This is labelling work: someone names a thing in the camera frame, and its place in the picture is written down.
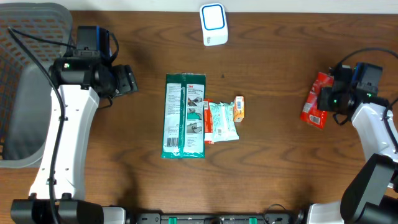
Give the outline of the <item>large red snack bag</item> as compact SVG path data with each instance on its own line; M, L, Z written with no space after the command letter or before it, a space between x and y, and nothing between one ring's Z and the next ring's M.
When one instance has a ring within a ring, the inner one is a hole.
M332 87L333 77L325 73L319 72L317 79L314 81L307 100L303 106L300 114L300 119L316 128L323 129L328 112L319 110L317 100L320 95L320 90L323 87Z

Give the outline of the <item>white green snack packet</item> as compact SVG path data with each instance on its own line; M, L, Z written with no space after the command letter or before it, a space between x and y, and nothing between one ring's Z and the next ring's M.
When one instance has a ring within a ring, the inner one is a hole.
M165 81L163 159L205 157L206 75L167 74Z

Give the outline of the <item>small orange snack packet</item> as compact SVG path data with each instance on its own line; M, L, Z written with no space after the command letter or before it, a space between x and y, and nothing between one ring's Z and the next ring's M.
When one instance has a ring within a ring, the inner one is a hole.
M234 122L241 122L244 119L244 97L236 96L233 102Z

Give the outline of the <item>light green snack packet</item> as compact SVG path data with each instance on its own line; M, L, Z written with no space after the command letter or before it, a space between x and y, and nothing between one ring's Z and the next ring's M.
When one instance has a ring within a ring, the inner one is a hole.
M236 131L233 114L233 104L210 103L213 122L213 142L234 141L239 136Z

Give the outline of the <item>small red snack packet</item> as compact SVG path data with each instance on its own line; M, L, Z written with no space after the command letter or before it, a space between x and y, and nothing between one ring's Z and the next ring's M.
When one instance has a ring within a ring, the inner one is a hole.
M210 99L204 99L204 125L205 125L205 144L213 144L213 120L212 113L210 110L210 103L213 101Z

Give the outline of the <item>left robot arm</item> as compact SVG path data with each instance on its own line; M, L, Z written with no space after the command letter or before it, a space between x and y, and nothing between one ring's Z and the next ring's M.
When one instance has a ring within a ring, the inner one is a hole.
M77 43L49 68L51 115L39 171L26 199L15 199L15 223L133 223L123 207L85 200L85 160L90 128L102 99L138 91L128 65L115 65L115 35L99 26L80 26Z

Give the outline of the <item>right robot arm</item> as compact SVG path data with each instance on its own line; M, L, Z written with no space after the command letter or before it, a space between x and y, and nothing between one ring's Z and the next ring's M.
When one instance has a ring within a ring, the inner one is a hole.
M366 163L345 190L341 200L315 203L304 223L397 224L397 199L386 195L397 189L397 129L391 103L379 97L382 67L339 63L330 71L333 84L323 87L317 107L345 115L358 133Z

